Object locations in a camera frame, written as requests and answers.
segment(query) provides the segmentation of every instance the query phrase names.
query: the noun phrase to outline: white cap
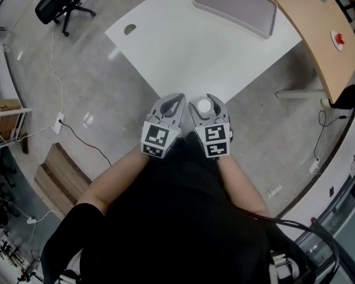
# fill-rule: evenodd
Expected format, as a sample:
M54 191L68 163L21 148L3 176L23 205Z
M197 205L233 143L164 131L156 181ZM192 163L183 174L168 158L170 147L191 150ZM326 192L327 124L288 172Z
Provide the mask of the white cap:
M197 109L201 114L207 114L213 109L213 102L209 98L202 98L197 103Z

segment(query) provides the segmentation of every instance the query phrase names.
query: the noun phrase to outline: black office chair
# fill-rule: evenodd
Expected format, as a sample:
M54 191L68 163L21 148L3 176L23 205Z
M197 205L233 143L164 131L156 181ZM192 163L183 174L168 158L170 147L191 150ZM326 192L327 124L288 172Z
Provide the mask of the black office chair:
M37 7L35 8L35 13L43 24L48 24L51 21L54 21L56 24L58 24L58 18L66 13L62 31L63 34L68 37L70 33L66 31L66 29L72 11L77 10L89 12L92 17L96 15L94 11L80 7L81 4L81 0L41 0L41 2L38 3Z

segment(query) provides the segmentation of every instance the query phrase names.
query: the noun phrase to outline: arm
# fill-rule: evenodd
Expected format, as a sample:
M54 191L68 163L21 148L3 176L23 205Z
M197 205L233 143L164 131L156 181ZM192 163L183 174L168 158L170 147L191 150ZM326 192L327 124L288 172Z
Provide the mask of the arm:
M223 156L217 161L217 164L231 202L239 208L269 217L263 197L233 156Z
M149 162L137 145L131 152L98 176L78 200L78 204L89 203L97 207L103 215L136 179Z

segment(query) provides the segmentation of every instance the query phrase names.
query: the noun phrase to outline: person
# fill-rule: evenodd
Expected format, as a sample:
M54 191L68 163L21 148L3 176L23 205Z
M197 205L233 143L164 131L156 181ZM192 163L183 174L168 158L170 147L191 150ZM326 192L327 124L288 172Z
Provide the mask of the person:
M309 269L276 225L238 208L270 215L232 155L207 159L194 132L164 159L138 145L91 183L50 237L41 256L45 283L70 275L79 252L79 283L277 283L272 251L300 273Z
M324 108L355 108L355 85L350 85L346 87L334 104L332 104L329 99L322 99L321 104Z

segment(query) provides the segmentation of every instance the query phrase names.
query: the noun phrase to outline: white shoe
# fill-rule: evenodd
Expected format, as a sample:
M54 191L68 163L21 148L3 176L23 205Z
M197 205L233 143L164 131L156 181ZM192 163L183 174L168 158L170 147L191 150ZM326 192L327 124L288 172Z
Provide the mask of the white shoe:
M331 108L329 99L321 99L321 105L324 108Z

